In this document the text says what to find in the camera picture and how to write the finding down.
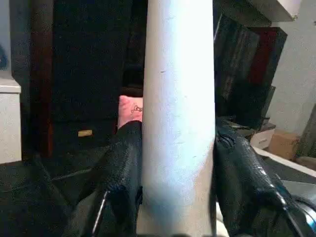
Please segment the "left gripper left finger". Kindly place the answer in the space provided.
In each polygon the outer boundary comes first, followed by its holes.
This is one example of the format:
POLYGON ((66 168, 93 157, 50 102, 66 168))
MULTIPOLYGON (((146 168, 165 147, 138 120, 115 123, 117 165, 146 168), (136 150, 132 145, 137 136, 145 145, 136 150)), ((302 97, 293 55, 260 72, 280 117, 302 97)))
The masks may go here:
POLYGON ((64 228, 66 237, 135 237, 143 199, 142 124, 123 125, 89 173, 64 228))

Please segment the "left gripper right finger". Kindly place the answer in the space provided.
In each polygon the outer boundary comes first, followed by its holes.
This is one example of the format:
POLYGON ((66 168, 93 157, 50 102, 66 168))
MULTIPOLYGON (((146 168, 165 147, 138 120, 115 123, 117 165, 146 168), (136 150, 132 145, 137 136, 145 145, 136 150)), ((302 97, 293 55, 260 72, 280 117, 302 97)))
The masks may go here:
POLYGON ((298 235, 290 213, 292 198, 247 139, 217 125, 216 193, 224 224, 232 237, 298 235))

